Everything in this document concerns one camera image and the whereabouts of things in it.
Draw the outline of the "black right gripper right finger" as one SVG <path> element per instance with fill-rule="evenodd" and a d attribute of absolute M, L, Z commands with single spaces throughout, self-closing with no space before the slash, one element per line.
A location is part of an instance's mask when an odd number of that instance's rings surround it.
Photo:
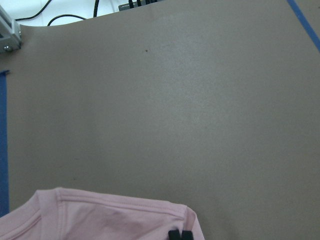
<path fill-rule="evenodd" d="M 193 232 L 191 230 L 183 230 L 181 232 L 181 240 L 193 240 Z"/>

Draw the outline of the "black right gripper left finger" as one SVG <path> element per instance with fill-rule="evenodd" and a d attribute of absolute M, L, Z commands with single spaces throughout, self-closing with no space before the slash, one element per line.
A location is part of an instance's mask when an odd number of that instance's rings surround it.
<path fill-rule="evenodd" d="M 168 239 L 169 240 L 180 240 L 180 231 L 178 229 L 170 230 L 168 232 Z"/>

